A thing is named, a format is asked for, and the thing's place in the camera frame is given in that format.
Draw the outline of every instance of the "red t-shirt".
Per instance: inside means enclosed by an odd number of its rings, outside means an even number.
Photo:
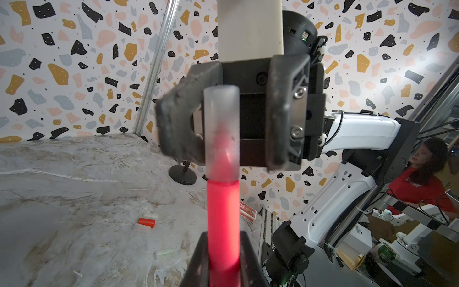
[[[402,174],[389,185],[389,188],[394,191],[395,196],[401,201],[418,204],[421,200],[425,200],[423,201],[425,204],[437,205],[436,198],[445,192],[442,182],[437,177],[433,176],[429,178],[426,185],[414,183],[408,177],[415,170],[416,169],[412,167],[406,168]],[[438,204],[442,211],[456,212],[453,203],[446,195],[438,199]],[[392,206],[389,206],[387,209],[392,211],[394,215],[400,214],[400,212]]]

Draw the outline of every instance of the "white cylinder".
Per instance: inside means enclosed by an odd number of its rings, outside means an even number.
[[[239,87],[204,89],[204,139],[207,178],[219,182],[239,179]]]

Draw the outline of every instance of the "terrazzo wallpaper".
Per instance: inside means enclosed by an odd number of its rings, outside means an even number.
[[[0,142],[131,132],[165,7],[0,2]]]
[[[156,98],[186,76],[191,64],[218,55],[218,38],[213,33],[217,31],[217,3],[198,4],[201,8],[189,1],[181,3]],[[329,39],[322,61],[327,110],[369,109],[391,118],[408,118],[425,103],[427,93],[458,56],[459,0],[285,0],[283,5],[308,17],[319,35]],[[187,25],[195,20],[200,25]],[[152,109],[146,125],[144,135],[155,145]],[[242,167],[241,199],[286,220],[319,192],[340,161],[341,151],[334,151],[313,162],[304,161],[298,172]],[[205,167],[191,167],[198,180],[205,180]]]
[[[155,102],[186,76],[195,64],[218,59],[218,18],[216,0],[180,0],[173,32],[169,37],[161,71],[153,90],[153,101],[144,122],[143,136],[159,142],[154,114]]]

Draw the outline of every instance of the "marble table surface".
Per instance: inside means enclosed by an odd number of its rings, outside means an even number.
[[[1,144],[2,285],[178,286],[207,210],[206,181],[174,182],[175,164],[129,134]],[[133,231],[146,213],[156,226]],[[260,226],[241,219],[256,254]]]

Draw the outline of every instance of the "frosted plastic tube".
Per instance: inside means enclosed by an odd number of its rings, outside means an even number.
[[[158,218],[159,218],[159,214],[155,214],[155,213],[145,213],[145,214],[143,215],[143,218],[158,219]]]
[[[207,178],[234,182],[239,179],[239,87],[204,89],[204,137]]]
[[[239,88],[204,90],[210,287],[240,286]]]
[[[134,227],[132,228],[132,230],[148,234],[151,231],[151,227],[136,223],[136,224],[134,224]]]
[[[172,248],[169,249],[164,249],[164,250],[158,250],[155,252],[155,258],[156,259],[163,259],[167,257],[172,257],[174,255],[174,250]]]

